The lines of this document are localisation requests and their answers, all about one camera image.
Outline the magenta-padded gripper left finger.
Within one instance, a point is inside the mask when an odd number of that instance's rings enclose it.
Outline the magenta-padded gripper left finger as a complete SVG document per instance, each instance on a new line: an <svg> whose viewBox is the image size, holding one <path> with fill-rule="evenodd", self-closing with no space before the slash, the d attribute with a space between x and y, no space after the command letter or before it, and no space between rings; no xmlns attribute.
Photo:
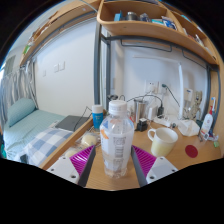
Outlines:
<svg viewBox="0 0 224 224"><path fill-rule="evenodd" d="M87 147L71 157L61 156L48 172L85 187L96 155L95 146Z"/></svg>

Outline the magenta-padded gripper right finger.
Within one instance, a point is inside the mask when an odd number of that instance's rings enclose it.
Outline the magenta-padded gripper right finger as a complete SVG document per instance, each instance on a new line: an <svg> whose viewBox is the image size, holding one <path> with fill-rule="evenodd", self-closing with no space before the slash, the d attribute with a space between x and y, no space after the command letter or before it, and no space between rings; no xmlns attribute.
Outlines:
<svg viewBox="0 0 224 224"><path fill-rule="evenodd" d="M141 187L178 171L165 157L155 157L137 146L132 146L131 156Z"/></svg>

